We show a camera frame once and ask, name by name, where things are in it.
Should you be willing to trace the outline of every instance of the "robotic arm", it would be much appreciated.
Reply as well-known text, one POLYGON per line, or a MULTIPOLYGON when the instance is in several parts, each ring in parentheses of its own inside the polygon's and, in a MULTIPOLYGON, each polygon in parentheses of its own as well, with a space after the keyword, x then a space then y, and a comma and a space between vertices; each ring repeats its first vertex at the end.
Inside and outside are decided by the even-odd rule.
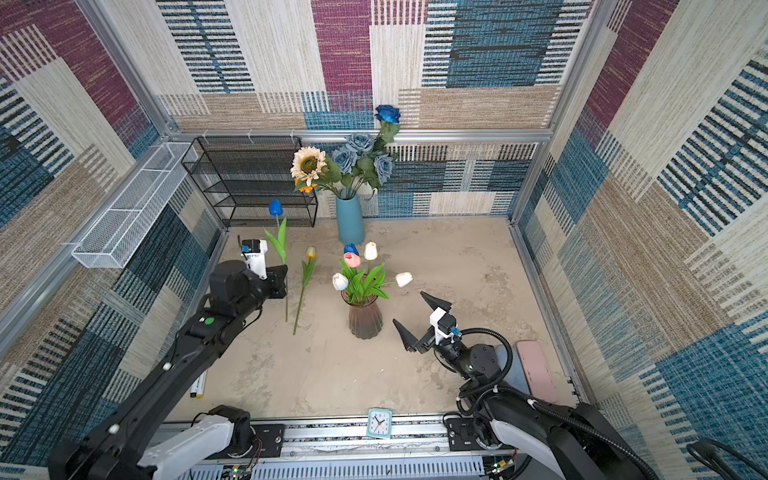
POLYGON ((406 350, 434 349, 467 383, 456 398, 459 412, 472 418, 477 443, 494 450, 513 445, 567 480, 657 480, 599 411, 581 403, 575 409, 553 405, 511 387, 504 381, 512 365, 509 342, 493 330, 459 330, 449 313, 451 303, 422 292, 432 308, 430 327, 416 339, 393 320, 406 350), (462 337, 473 333, 494 336, 507 350, 506 364, 498 364, 495 349, 467 347, 462 337), (462 402, 470 407, 465 409, 462 402))
POLYGON ((252 448, 250 414, 220 406, 195 429, 145 452, 157 427, 194 380, 250 325, 246 317, 261 310, 267 299, 285 298, 288 267, 264 268, 266 242, 246 242, 251 242, 248 266, 241 260, 216 266, 210 275, 210 295, 181 327, 168 354, 118 410, 83 442, 62 442, 53 451, 48 463, 51 480, 165 480, 215 452, 239 455, 252 448), (254 250, 260 253, 258 258, 254 250), (204 307, 209 297, 210 306, 204 307))

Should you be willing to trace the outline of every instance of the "sunflower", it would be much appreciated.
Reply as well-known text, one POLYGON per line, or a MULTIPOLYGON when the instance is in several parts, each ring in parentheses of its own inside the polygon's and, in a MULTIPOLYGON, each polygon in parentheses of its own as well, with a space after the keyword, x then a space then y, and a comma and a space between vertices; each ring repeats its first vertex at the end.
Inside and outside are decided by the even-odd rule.
MULTIPOLYGON (((298 185, 298 184, 299 184, 299 179, 297 178, 297 179, 296 179, 296 182, 294 183, 294 185, 298 185)), ((315 188, 315 187, 317 187, 317 184, 311 184, 311 185, 309 185, 308 187, 301 187, 301 188, 299 189, 299 192, 303 192, 303 193, 305 193, 305 194, 308 194, 309 192, 311 192, 312 190, 314 190, 314 188, 315 188)))
POLYGON ((326 152, 315 147, 300 148, 293 154, 293 167, 290 169, 292 177, 298 181, 305 181, 306 186, 312 190, 312 180, 320 178, 323 167, 326 166, 326 152))

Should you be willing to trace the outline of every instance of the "brown vase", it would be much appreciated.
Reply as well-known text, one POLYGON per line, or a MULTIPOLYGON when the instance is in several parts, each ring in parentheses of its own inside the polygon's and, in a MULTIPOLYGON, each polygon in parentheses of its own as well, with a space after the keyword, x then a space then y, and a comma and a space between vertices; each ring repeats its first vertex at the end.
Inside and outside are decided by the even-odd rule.
POLYGON ((376 305, 376 295, 366 298, 360 305, 349 302, 346 291, 341 292, 344 302, 349 305, 349 330, 359 339, 371 339, 379 335, 384 326, 381 310, 376 305))

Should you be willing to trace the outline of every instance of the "white tulip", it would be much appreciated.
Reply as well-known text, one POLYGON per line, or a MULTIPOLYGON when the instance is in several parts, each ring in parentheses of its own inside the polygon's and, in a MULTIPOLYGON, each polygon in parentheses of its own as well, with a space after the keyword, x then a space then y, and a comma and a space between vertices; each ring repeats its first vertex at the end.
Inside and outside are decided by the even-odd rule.
POLYGON ((363 253, 366 260, 376 260, 379 256, 379 252, 376 250, 376 244, 373 242, 366 243, 366 251, 363 253))
POLYGON ((346 288, 349 286, 349 280, 341 273, 334 273, 332 282, 333 288, 340 292, 346 290, 346 288))
POLYGON ((397 280, 397 286, 404 287, 411 283, 411 280, 413 280, 413 275, 411 275, 410 272, 398 273, 395 275, 395 280, 397 280))

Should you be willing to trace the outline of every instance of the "pink tulip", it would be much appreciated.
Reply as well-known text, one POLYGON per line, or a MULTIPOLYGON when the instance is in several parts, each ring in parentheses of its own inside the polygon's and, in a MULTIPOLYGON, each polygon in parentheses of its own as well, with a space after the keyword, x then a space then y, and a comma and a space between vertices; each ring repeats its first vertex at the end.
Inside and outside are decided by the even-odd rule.
POLYGON ((349 265, 349 268, 357 268, 360 266, 360 257, 352 252, 344 253, 344 263, 349 265))

